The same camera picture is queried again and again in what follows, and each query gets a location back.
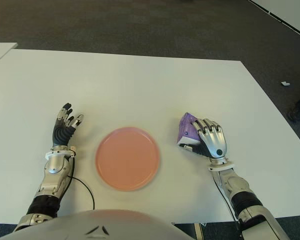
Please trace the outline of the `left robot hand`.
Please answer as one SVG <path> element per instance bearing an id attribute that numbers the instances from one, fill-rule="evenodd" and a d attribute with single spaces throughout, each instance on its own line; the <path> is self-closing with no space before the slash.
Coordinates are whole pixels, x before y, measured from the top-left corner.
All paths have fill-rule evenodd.
<path id="1" fill-rule="evenodd" d="M 53 148 L 57 146 L 68 146 L 76 129 L 83 122 L 84 115 L 79 114 L 75 118 L 74 116 L 70 116 L 72 111 L 72 105 L 66 103 L 58 112 L 52 132 Z"/>

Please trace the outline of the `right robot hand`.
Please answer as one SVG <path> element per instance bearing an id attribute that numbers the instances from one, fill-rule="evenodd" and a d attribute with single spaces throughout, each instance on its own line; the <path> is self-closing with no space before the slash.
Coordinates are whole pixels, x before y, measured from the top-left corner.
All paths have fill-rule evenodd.
<path id="1" fill-rule="evenodd" d="M 218 123 L 206 118 L 196 119 L 191 125 L 199 137 L 199 143 L 190 144 L 183 141 L 178 143 L 180 147 L 211 159 L 225 157 L 227 143 L 222 127 Z"/>

